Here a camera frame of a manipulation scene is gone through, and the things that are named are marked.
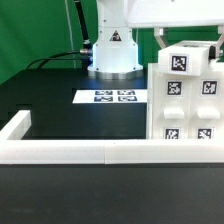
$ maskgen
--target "black tabletop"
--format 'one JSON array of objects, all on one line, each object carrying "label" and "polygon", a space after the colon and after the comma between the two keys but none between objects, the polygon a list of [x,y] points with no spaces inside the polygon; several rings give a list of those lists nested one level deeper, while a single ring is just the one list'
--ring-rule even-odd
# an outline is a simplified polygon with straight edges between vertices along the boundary
[{"label": "black tabletop", "polygon": [[220,224],[224,169],[0,168],[0,223]]},{"label": "black tabletop", "polygon": [[74,69],[25,70],[0,86],[1,127],[31,110],[24,139],[144,139],[146,103],[72,104],[77,90],[146,89],[146,76],[102,80]]}]

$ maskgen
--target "white wall segment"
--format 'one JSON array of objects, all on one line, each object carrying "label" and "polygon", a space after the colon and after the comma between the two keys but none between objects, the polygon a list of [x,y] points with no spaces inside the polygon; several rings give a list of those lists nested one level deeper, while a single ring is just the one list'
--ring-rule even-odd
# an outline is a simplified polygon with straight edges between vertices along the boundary
[{"label": "white wall segment", "polygon": [[[153,64],[148,64],[148,74],[154,74],[156,67]],[[153,104],[153,76],[148,75],[147,83],[147,111],[146,111],[146,139],[152,138],[152,104]]]},{"label": "white wall segment", "polygon": [[224,142],[214,140],[136,140],[106,145],[106,164],[221,163]]},{"label": "white wall segment", "polygon": [[0,140],[21,140],[30,126],[30,111],[20,110],[0,131]]},{"label": "white wall segment", "polygon": [[0,141],[0,164],[104,164],[104,141]]}]

